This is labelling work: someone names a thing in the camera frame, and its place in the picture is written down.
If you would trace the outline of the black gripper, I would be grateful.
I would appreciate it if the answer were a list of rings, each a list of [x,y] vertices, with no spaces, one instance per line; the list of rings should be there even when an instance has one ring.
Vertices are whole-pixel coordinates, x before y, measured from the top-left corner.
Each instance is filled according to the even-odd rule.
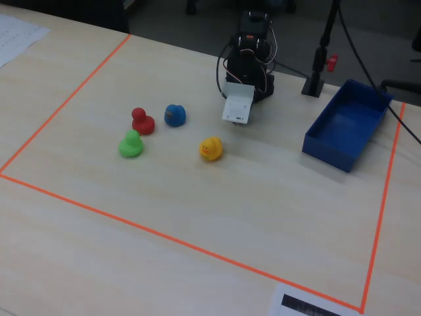
[[[231,39],[228,46],[230,52],[225,58],[226,81],[266,88],[268,40]],[[235,126],[242,126],[239,122],[232,123]]]

